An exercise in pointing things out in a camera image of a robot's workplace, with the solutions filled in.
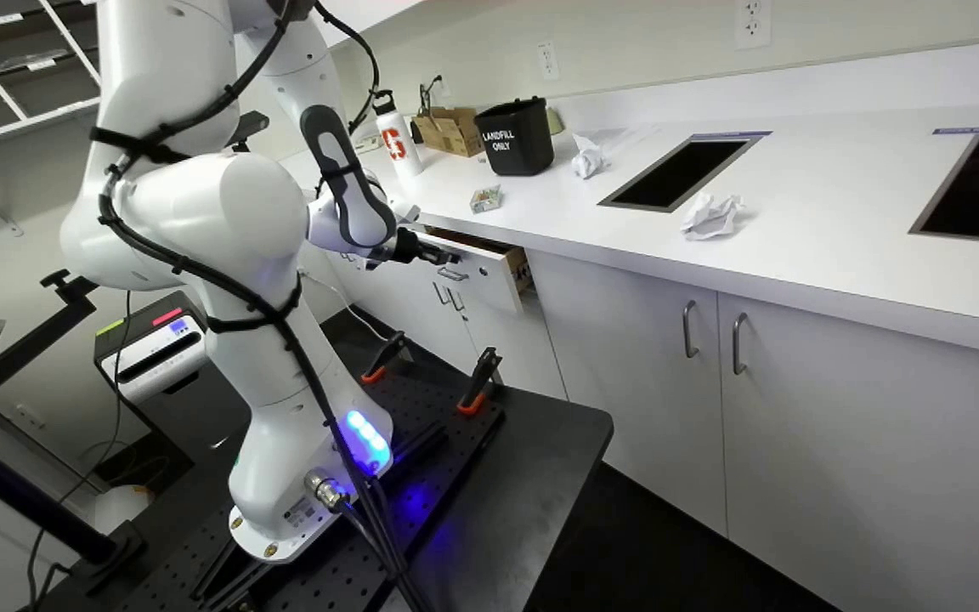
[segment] robotic hand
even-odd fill
[[[259,561],[291,561],[364,492],[364,481],[392,467],[392,417],[304,307],[296,254],[306,239],[370,261],[443,254],[395,225],[325,106],[336,82],[306,22],[315,4],[273,4],[100,4],[101,106],[61,251],[100,285],[180,285],[209,312],[209,355],[252,409],[227,481],[233,538]],[[236,45],[259,57],[243,78]],[[273,82],[329,184],[333,201],[313,213],[276,160],[227,150],[238,124],[233,82],[254,70]]]

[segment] floor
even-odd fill
[[[822,612],[829,604],[611,467],[599,467],[527,610]]]

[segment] countertop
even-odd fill
[[[567,137],[542,178],[493,178],[486,157],[431,150],[416,184],[398,184],[380,160],[368,166],[398,205],[417,205],[426,225],[979,350],[979,240],[909,236],[972,142],[935,137],[955,127],[979,127],[979,109],[589,133],[605,152],[593,180],[571,178]],[[742,197],[749,221],[736,239],[682,239],[703,193],[672,213],[601,209],[695,133],[753,130],[772,137],[703,189]],[[499,187],[507,205],[473,213],[480,187]]]

